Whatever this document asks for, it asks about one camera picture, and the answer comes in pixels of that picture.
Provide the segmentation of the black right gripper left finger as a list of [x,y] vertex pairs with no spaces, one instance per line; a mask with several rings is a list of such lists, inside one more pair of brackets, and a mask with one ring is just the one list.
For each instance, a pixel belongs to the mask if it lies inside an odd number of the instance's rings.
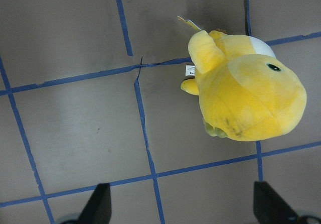
[[108,224],[111,220],[111,190],[109,183],[100,183],[91,194],[82,212],[76,219],[58,223]]

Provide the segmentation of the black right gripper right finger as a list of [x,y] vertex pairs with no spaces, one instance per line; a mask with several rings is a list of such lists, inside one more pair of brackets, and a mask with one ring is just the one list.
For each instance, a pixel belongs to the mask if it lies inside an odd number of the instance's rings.
[[254,182],[253,213],[258,223],[320,223],[320,217],[295,212],[266,181]]

